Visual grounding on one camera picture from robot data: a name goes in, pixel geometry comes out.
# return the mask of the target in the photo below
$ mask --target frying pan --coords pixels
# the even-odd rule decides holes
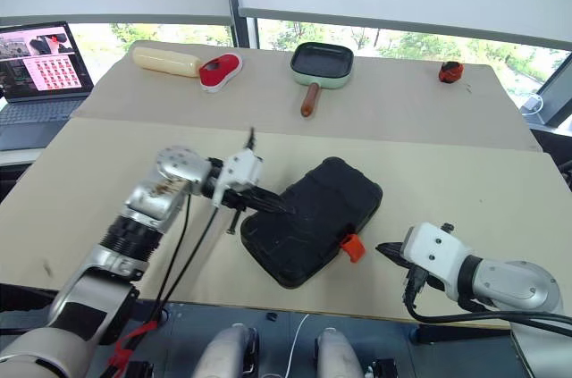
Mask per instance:
[[[344,46],[307,42],[296,48],[290,62],[294,80],[308,85],[302,116],[312,114],[321,88],[337,89],[348,82],[353,61],[353,52]]]

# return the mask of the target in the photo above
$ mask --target wooden handle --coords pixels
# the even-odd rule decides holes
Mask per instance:
[[[302,103],[302,108],[300,108],[300,112],[304,117],[308,117],[310,114],[314,112],[319,96],[320,96],[320,85],[318,85],[317,83],[310,83],[310,86],[307,87],[306,98],[304,98],[304,102]]]

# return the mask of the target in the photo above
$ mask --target black plastic case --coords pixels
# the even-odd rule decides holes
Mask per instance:
[[[294,289],[358,233],[382,201],[382,188],[339,157],[325,159],[282,193],[295,214],[258,212],[240,226],[242,243],[283,287]]]

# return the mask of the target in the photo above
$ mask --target laptop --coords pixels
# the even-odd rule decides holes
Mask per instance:
[[[67,22],[0,28],[0,150],[46,147],[92,88]]]

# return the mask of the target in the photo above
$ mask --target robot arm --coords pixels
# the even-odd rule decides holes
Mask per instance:
[[[517,316],[510,323],[521,357],[536,378],[569,376],[572,370],[569,355],[572,352],[572,338],[569,337],[572,336],[572,320],[560,316],[566,320],[558,323],[556,329],[568,336],[530,327],[531,321],[532,324],[553,326],[554,322],[548,320],[548,316],[563,314],[560,290],[554,277],[541,266],[529,262],[500,262],[474,256],[472,248],[450,235],[450,231],[452,226],[447,223],[440,229],[430,223],[421,223],[409,230],[402,244],[386,243],[377,247],[396,264],[410,268],[404,294],[409,312],[427,323],[463,321],[471,316],[446,316],[447,320],[439,320],[443,317],[416,314],[412,302],[427,281],[468,311],[483,312],[487,311],[484,306],[489,306],[507,314],[515,311],[538,313],[537,318]],[[545,313],[548,313],[547,319],[543,320]]]
[[[284,212],[279,197],[257,188],[262,160],[247,146],[224,162],[185,147],[159,152],[156,165],[126,201],[99,244],[56,296],[46,327],[27,332],[0,353],[3,377],[81,377],[98,344],[113,343],[130,317],[148,259],[187,195],[220,205]]]

